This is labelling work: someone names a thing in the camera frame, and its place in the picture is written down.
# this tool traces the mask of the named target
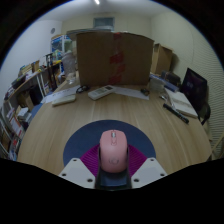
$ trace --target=black cable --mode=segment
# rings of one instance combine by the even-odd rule
[[[87,91],[87,90],[89,90],[89,89],[90,89],[89,86],[86,86],[86,85],[84,85],[84,86],[80,86],[80,87],[76,90],[76,93],[82,93],[82,92]]]

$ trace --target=round wooden table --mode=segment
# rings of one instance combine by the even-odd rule
[[[65,81],[55,92],[78,84],[78,78],[72,85]],[[123,87],[140,90],[146,86]],[[164,109],[163,103],[157,92],[151,92],[149,100],[112,93],[96,101],[83,92],[76,94],[72,103],[56,107],[44,104],[27,129],[17,161],[59,175],[64,169],[64,147],[71,135],[90,122],[110,119],[143,131],[154,145],[156,159],[167,174],[206,162],[212,149],[200,121],[188,117],[189,124],[185,124]]]

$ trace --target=blue circular mat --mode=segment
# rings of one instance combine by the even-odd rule
[[[99,144],[102,133],[112,129],[123,131],[128,144],[136,147],[147,158],[156,158],[152,142],[141,130],[122,121],[101,120],[83,126],[70,137],[63,153],[64,166],[72,158],[80,158],[90,148]]]

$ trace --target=black monitor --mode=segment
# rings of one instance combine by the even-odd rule
[[[199,112],[206,100],[207,80],[187,68],[180,92],[185,94],[196,112]]]

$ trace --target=pink object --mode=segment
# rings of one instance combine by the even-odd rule
[[[101,168],[109,173],[119,173],[127,168],[127,138],[122,131],[103,132],[100,139]]]

